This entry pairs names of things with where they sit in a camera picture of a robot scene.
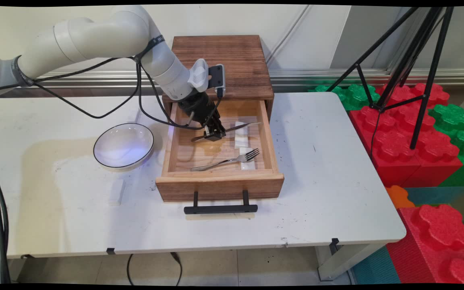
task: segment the black handle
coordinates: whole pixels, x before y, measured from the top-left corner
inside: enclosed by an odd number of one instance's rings
[[[256,213],[257,205],[249,204],[248,191],[243,191],[243,205],[211,205],[198,206],[198,191],[195,191],[193,206],[184,207],[186,215],[196,215],[203,213]]]

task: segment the tripod leg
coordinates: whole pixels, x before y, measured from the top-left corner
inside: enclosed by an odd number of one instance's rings
[[[356,64],[361,64],[361,62],[363,62],[363,60],[365,60],[366,57],[368,57],[368,55],[370,55],[370,53],[372,53],[377,47],[379,47],[379,45],[385,41],[386,38],[389,37],[389,35],[391,35],[394,31],[396,31],[396,29],[403,23],[405,22],[405,20],[407,20],[407,18],[409,18],[414,11],[416,11],[418,9],[418,7],[411,7],[409,8],[409,10],[404,14],[402,15],[402,17],[397,21],[395,22],[392,27],[390,27],[390,29],[388,31],[386,31],[382,36],[381,38],[379,38],[370,48],[368,48],[368,50],[363,54],[361,55],[361,57],[359,57],[359,59],[356,60],[356,62],[354,62],[354,64],[352,64],[350,66],[350,68],[348,68],[348,70],[346,70],[346,72],[344,72],[341,77],[339,77],[339,79],[337,79],[328,89],[327,89],[327,92],[330,92],[332,91],[341,81],[343,81],[343,79],[345,79],[355,68],[356,68]]]
[[[399,86],[400,87],[403,87],[404,84],[406,83],[406,80],[407,80],[407,77],[409,77],[409,73],[411,73],[411,69],[413,68],[414,66],[414,63],[416,62],[416,60],[418,59],[418,55],[420,55],[420,52],[422,52],[422,50],[424,49],[425,45],[427,44],[427,42],[429,41],[429,38],[431,38],[431,35],[433,34],[434,30],[436,30],[436,26],[438,26],[438,24],[440,23],[440,21],[442,21],[442,19],[444,18],[444,16],[442,16],[440,18],[440,20],[438,20],[438,22],[436,22],[436,24],[434,25],[434,27],[432,27],[431,31],[429,32],[429,34],[427,35],[426,38],[423,38],[421,41],[420,41],[420,44],[418,45],[418,48],[416,50],[416,53],[414,54],[413,56],[413,60],[411,61],[411,65],[409,66],[409,68],[407,68],[407,71],[406,73],[404,74],[404,77],[402,77],[402,80],[400,81],[400,84]]]
[[[449,22],[451,22],[453,7],[447,7],[445,11],[445,18],[441,24],[440,35],[438,36],[438,42],[436,43],[436,49],[434,50],[433,61],[431,63],[431,70],[429,70],[429,76],[427,77],[427,83],[425,84],[424,99],[420,105],[420,111],[418,112],[418,118],[416,119],[416,125],[414,126],[413,137],[411,138],[411,149],[416,147],[416,141],[418,141],[418,134],[420,133],[420,127],[424,119],[425,109],[427,108],[427,102],[429,101],[429,95],[431,94],[431,88],[433,87],[434,77],[440,62],[441,50],[445,43],[445,37],[447,30],[449,29]]]
[[[411,58],[418,47],[419,42],[429,33],[429,28],[431,28],[431,24],[436,21],[438,15],[440,14],[440,10],[442,7],[431,7],[427,16],[425,17],[422,25],[418,29],[418,32],[414,36],[411,44],[407,48],[404,56],[402,57],[401,61],[398,63],[397,68],[395,69],[394,74],[391,76],[388,85],[381,95],[381,98],[377,102],[377,107],[383,107],[387,103],[387,99],[390,93],[393,91],[394,87],[396,86],[397,81],[401,79],[403,76],[405,68],[410,64]]]

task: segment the white block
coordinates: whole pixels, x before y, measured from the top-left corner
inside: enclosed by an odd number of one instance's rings
[[[125,191],[125,180],[118,179],[110,187],[109,205],[120,205]]]
[[[236,126],[243,125],[243,122],[236,122]],[[235,137],[235,149],[239,149],[240,147],[248,147],[248,127],[237,129],[234,131]]]
[[[240,147],[239,154],[247,154],[248,152],[252,151],[252,148],[248,147]],[[255,170],[255,158],[250,160],[249,162],[241,162],[241,170]]]

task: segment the tile floor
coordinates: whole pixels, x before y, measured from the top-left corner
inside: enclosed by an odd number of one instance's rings
[[[315,248],[179,252],[180,286],[319,285]],[[20,283],[129,285],[129,255],[28,259]],[[135,254],[130,277],[136,285],[176,285],[180,268],[169,253]],[[350,284],[342,275],[334,284]]]

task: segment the white table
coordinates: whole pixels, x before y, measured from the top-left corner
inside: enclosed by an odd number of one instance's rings
[[[123,97],[75,97],[102,114]],[[144,108],[163,119],[154,97]],[[93,157],[98,136],[138,122],[155,137],[151,157],[130,171]],[[406,235],[354,127],[333,93],[276,94],[271,131],[279,170],[278,199],[251,200],[256,213],[185,215],[192,202],[162,202],[155,186],[166,145],[165,125],[138,111],[137,97],[95,120],[56,98],[0,99],[0,183],[9,212],[8,257],[60,257],[191,250],[343,247],[320,276],[332,279],[388,242]],[[120,206],[110,206],[124,179]],[[200,201],[199,205],[238,204]]]

